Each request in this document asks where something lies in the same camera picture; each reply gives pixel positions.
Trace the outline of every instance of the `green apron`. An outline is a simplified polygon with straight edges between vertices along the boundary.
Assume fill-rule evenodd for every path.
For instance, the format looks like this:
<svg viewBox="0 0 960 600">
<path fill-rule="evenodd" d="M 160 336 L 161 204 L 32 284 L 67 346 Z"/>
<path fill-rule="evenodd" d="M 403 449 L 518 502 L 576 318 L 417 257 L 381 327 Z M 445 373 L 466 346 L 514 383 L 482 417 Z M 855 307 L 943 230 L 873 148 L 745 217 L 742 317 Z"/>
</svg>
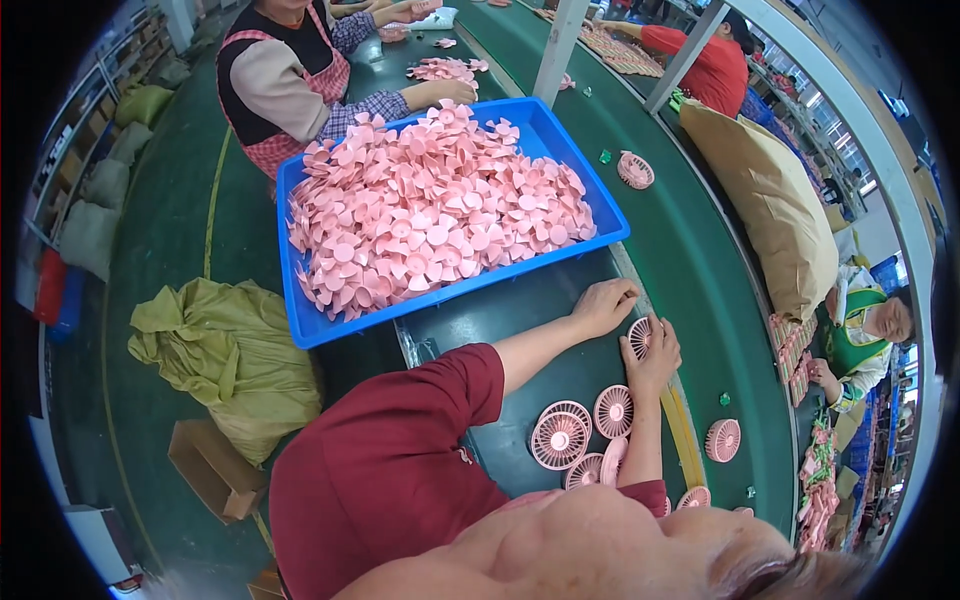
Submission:
<svg viewBox="0 0 960 600">
<path fill-rule="evenodd" d="M 860 311 L 871 306 L 879 306 L 887 301 L 887 296 L 878 290 L 863 288 L 847 294 L 847 314 L 844 315 L 844 324 L 847 319 L 854 317 Z M 824 348 L 827 352 L 827 362 L 830 370 L 836 377 L 848 377 L 860 368 L 860 365 L 875 356 L 879 356 L 890 346 L 886 340 L 876 340 L 867 344 L 851 342 L 845 326 L 836 326 L 827 312 L 824 302 L 817 307 L 817 317 L 820 321 L 821 333 L 824 336 Z"/>
</svg>

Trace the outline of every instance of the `black vest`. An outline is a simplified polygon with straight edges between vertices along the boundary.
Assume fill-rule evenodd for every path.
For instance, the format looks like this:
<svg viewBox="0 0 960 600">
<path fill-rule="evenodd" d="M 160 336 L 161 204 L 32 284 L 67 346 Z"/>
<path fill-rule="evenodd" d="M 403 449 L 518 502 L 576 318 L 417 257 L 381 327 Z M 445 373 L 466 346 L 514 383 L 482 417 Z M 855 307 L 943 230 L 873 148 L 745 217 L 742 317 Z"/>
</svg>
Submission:
<svg viewBox="0 0 960 600">
<path fill-rule="evenodd" d="M 326 7 L 324 0 L 313 0 L 313 8 L 324 27 L 324 33 L 330 38 L 330 29 L 326 25 Z M 303 14 L 303 22 L 299 29 L 284 27 L 253 9 L 250 3 L 240 12 L 233 25 L 227 31 L 225 39 L 247 30 L 263 32 L 270 37 L 279 39 L 294 51 L 300 64 L 307 73 L 315 75 L 326 69 L 333 62 L 333 52 L 324 42 L 324 38 L 317 31 L 317 25 L 310 18 L 310 13 Z M 283 130 L 270 121 L 255 114 L 240 100 L 230 82 L 230 68 L 233 62 L 247 48 L 255 44 L 258 39 L 238 39 L 220 49 L 217 54 L 217 93 L 223 103 L 227 119 L 233 125 L 233 132 L 244 146 L 258 144 L 273 137 Z"/>
</svg>

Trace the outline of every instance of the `pink checkered apron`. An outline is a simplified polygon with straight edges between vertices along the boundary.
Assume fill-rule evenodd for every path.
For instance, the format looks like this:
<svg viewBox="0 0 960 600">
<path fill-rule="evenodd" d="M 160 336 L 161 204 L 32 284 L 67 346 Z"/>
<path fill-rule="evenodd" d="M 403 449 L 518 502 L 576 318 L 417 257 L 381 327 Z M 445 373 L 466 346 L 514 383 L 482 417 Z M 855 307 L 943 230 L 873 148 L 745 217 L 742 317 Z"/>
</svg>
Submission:
<svg viewBox="0 0 960 600">
<path fill-rule="evenodd" d="M 317 31 L 319 31 L 320 35 L 324 38 L 326 45 L 330 47 L 330 52 L 333 54 L 333 61 L 326 69 L 315 75 L 310 75 L 304 70 L 303 78 L 307 85 L 310 86 L 310 89 L 322 95 L 324 97 L 324 103 L 329 105 L 338 102 L 344 97 L 344 89 L 347 87 L 347 81 L 350 77 L 350 65 L 349 62 L 344 59 L 343 55 L 330 43 L 329 38 L 326 36 L 324 24 L 321 22 L 320 16 L 317 15 L 317 11 L 314 10 L 313 4 L 308 4 L 306 9 L 307 12 L 310 13 L 310 18 L 313 19 L 314 25 L 317 26 Z M 237 32 L 225 39 L 223 45 L 220 47 L 221 50 L 238 39 L 274 38 L 261 31 L 249 29 Z M 223 109 L 223 107 L 224 103 L 221 101 L 220 108 Z M 227 115 L 226 110 L 224 110 L 224 115 L 229 123 L 230 117 Z M 269 175 L 270 179 L 276 180 L 276 171 L 279 169 L 280 163 L 291 156 L 303 152 L 306 144 L 301 144 L 289 134 L 281 132 L 251 146 L 243 146 L 241 144 L 241 147 L 243 151 L 247 153 L 247 156 L 253 164 L 260 167 L 260 170 Z"/>
</svg>

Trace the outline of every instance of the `white pole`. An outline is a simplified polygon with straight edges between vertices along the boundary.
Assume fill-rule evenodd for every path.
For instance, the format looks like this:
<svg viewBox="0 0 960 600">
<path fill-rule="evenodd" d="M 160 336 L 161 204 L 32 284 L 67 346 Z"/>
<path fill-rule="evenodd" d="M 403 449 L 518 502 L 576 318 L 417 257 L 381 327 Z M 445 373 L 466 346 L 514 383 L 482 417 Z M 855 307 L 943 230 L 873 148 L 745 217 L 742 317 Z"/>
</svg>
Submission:
<svg viewBox="0 0 960 600">
<path fill-rule="evenodd" d="M 534 82 L 534 95 L 551 108 L 560 91 L 560 82 L 564 80 L 566 64 L 570 62 L 589 4 L 590 0 L 563 0 L 557 7 L 550 37 L 543 49 L 540 71 Z"/>
<path fill-rule="evenodd" d="M 654 87 L 654 90 L 643 103 L 647 112 L 656 114 L 666 103 L 677 84 L 690 69 L 690 65 L 700 56 L 700 51 L 707 45 L 710 36 L 723 22 L 723 17 L 727 16 L 729 10 L 730 7 L 724 4 L 722 0 L 713 0 L 707 5 L 704 13 L 700 16 L 700 20 L 693 26 L 693 31 L 686 37 L 686 42 L 680 48 L 680 52 L 670 61 L 663 77 L 660 78 L 660 82 L 657 83 L 657 86 Z"/>
</svg>

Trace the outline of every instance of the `hair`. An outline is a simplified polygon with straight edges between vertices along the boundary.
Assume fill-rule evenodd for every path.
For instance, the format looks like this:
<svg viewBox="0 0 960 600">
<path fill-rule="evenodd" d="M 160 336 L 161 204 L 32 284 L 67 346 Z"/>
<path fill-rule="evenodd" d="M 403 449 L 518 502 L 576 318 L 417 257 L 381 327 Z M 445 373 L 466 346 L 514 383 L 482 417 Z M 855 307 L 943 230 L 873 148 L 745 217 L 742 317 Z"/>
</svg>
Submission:
<svg viewBox="0 0 960 600">
<path fill-rule="evenodd" d="M 803 552 L 784 569 L 760 575 L 739 595 L 750 600 L 853 600 L 873 573 L 873 563 L 848 553 Z"/>
<path fill-rule="evenodd" d="M 727 16 L 723 17 L 723 22 L 730 25 L 733 41 L 740 44 L 740 50 L 743 50 L 743 54 L 747 56 L 753 54 L 754 37 L 750 34 L 750 29 L 747 28 L 747 21 L 740 13 L 734 10 L 728 11 Z"/>
<path fill-rule="evenodd" d="M 913 312 L 913 296 L 910 294 L 910 284 L 902 285 L 887 295 L 888 300 L 893 300 L 894 298 L 903 302 L 903 306 L 910 315 L 910 321 L 912 322 L 910 333 L 907 334 L 906 340 L 900 343 L 903 348 L 908 348 L 917 342 L 917 320 Z"/>
</svg>

